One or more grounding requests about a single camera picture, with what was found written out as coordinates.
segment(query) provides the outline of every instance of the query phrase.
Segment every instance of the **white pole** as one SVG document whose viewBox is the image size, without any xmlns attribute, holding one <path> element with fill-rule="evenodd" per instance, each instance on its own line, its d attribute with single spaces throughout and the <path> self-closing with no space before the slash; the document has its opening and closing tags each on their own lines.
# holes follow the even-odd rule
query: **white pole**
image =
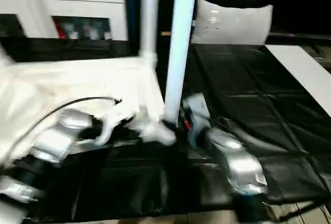
<svg viewBox="0 0 331 224">
<path fill-rule="evenodd" d="M 141 40 L 139 55 L 153 66 L 155 66 L 157 62 L 157 13 L 158 0 L 141 0 Z"/>
<path fill-rule="evenodd" d="M 164 106 L 164 119 L 173 123 L 177 123 L 182 97 L 193 8 L 194 0 L 175 0 Z"/>
</svg>

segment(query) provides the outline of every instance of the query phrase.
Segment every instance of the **black tablecloth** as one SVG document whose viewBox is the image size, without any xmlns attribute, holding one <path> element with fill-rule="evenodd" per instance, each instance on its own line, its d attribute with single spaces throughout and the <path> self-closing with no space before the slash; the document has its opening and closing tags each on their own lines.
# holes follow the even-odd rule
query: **black tablecloth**
<svg viewBox="0 0 331 224">
<path fill-rule="evenodd" d="M 19 42 L 3 44 L 18 61 L 111 56 L 109 46 L 98 45 L 94 52 L 75 47 L 79 42 L 69 49 L 63 41 L 30 41 L 20 51 Z M 163 94 L 168 46 L 158 48 Z M 191 46 L 183 96 L 197 92 L 203 92 L 213 123 L 226 125 L 258 157 L 271 204 L 330 198 L 331 119 L 265 47 Z M 61 175 L 49 196 L 32 208 L 33 222 L 231 208 L 224 170 L 179 136 L 172 147 L 138 142 L 70 156 Z"/>
</svg>

